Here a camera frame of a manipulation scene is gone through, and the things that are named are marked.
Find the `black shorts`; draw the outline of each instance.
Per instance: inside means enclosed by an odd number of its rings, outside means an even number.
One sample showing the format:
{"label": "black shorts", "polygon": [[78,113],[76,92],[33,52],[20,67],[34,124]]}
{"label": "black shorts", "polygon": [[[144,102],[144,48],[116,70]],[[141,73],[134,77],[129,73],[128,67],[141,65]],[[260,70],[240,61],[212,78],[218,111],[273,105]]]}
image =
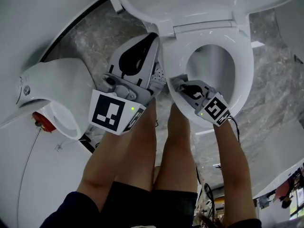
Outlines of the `black shorts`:
{"label": "black shorts", "polygon": [[100,214],[101,227],[183,227],[193,223],[197,193],[153,190],[114,182]]}

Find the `toilet bowl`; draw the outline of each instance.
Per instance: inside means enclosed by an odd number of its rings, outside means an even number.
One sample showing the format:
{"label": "toilet bowl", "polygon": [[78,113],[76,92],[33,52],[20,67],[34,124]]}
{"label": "toilet bowl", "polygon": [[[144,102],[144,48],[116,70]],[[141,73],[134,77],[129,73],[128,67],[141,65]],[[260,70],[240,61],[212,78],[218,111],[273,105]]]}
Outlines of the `toilet bowl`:
{"label": "toilet bowl", "polygon": [[176,93],[170,79],[188,74],[220,91],[236,115],[245,104],[253,80],[254,60],[249,14],[289,0],[119,0],[141,19],[148,32],[160,36],[158,61],[171,96],[194,123],[212,127]]}

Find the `hair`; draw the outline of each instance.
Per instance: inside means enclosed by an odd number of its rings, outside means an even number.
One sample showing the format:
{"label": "hair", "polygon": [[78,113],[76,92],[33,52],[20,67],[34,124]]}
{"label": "hair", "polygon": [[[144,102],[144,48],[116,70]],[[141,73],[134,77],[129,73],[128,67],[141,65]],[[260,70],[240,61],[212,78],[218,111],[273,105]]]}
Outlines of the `hair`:
{"label": "hair", "polygon": [[202,221],[207,228],[224,228],[219,218],[215,218],[214,221],[211,221],[201,213],[197,214],[197,218]]}
{"label": "hair", "polygon": [[286,209],[290,206],[290,204],[291,204],[291,200],[290,199],[287,199],[287,200],[285,199],[285,200],[282,201],[282,208]]}

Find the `toilet seat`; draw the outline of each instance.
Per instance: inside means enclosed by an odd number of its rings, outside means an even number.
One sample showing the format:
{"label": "toilet seat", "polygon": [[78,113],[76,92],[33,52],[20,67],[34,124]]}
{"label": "toilet seat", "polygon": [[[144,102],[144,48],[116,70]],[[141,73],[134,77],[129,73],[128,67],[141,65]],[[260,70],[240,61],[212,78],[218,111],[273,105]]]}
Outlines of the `toilet seat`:
{"label": "toilet seat", "polygon": [[[235,24],[230,21],[209,22],[203,23],[201,25],[202,29],[176,33],[176,39],[170,38],[163,42],[162,58],[164,65],[175,65],[174,67],[164,67],[167,78],[176,77],[186,72],[188,73],[189,80],[203,80],[223,94],[231,108],[232,115],[236,115],[249,95],[254,68],[250,38],[244,33],[240,33],[237,27],[233,25]],[[175,31],[182,31],[183,29],[186,28],[177,28]],[[230,87],[233,88],[232,95],[227,95],[225,89],[223,89],[224,85],[221,85],[218,88],[216,82],[209,80],[208,77],[204,77],[203,72],[196,76],[187,72],[187,62],[192,53],[200,47],[211,44],[225,49],[233,59],[235,71],[231,72],[234,74],[234,82],[231,82],[232,85],[230,85]],[[180,94],[174,91],[170,80],[168,80],[167,83],[172,98],[175,102],[180,102],[178,107],[189,120],[204,127],[212,127],[212,124],[195,115],[194,109]],[[229,84],[229,81],[226,81],[225,83],[225,87],[229,87],[229,85],[227,85],[227,83]]]}
{"label": "toilet seat", "polygon": [[[229,85],[231,95],[225,96],[225,89],[221,93],[228,102],[232,115],[236,115],[247,100],[253,80],[254,61],[248,15],[273,8],[288,0],[119,1],[129,13],[143,21],[148,32],[155,32],[160,36],[159,63],[164,69],[171,96],[178,108],[196,124],[212,127],[210,123],[196,116],[194,109],[173,90],[170,79],[187,73],[187,64],[198,48],[212,45],[211,50],[220,52],[224,57],[230,55],[230,62],[234,64],[234,77],[229,75],[230,80],[225,82],[233,82],[233,85]],[[220,61],[219,65],[224,72],[223,62]],[[200,76],[190,80],[203,80],[203,76]],[[216,84],[222,78],[209,85],[221,91],[223,86],[217,88]]]}

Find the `black cable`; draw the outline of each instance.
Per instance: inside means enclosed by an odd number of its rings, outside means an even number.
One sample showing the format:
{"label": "black cable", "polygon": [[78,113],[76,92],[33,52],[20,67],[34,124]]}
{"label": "black cable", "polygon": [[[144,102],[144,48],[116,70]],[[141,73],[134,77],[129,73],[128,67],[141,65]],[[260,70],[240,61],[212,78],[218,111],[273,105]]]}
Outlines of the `black cable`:
{"label": "black cable", "polygon": [[228,119],[231,119],[232,121],[234,121],[234,123],[235,123],[235,125],[236,125],[236,127],[237,127],[237,136],[238,136],[238,137],[237,137],[237,141],[238,141],[239,145],[241,145],[241,141],[240,141],[240,139],[239,139],[239,128],[238,128],[238,123],[236,122],[236,120],[234,119],[233,116],[229,116]]}
{"label": "black cable", "polygon": [[38,133],[36,135],[36,138],[35,138],[35,140],[33,142],[33,145],[32,145],[32,147],[30,149],[30,152],[28,154],[28,158],[27,158],[27,161],[25,162],[25,166],[24,166],[23,173],[22,173],[22,176],[21,176],[21,182],[20,182],[20,186],[19,186],[18,200],[17,200],[17,227],[19,227],[19,220],[18,220],[18,215],[19,215],[19,200],[20,200],[20,193],[21,193],[21,187],[22,187],[23,177],[24,177],[25,169],[26,169],[26,167],[28,165],[30,154],[32,153],[33,147],[34,147],[34,145],[36,143],[36,140],[37,140],[40,132],[41,132],[41,128],[39,129],[39,131],[38,131]]}
{"label": "black cable", "polygon": [[207,197],[211,200],[211,210],[209,211],[208,218],[210,218],[210,213],[212,211],[212,221],[214,221],[215,204],[214,204],[214,198],[213,198],[211,187],[207,183],[205,183],[204,190],[205,190]]}
{"label": "black cable", "polygon": [[22,87],[20,89],[20,94],[19,94],[19,98],[18,98],[18,101],[16,102],[16,105],[18,104],[19,100],[20,100],[20,97],[21,97],[21,93],[22,93]]}
{"label": "black cable", "polygon": [[198,179],[199,184],[201,185],[200,176],[199,176],[199,170],[197,168],[196,168],[196,178]]}

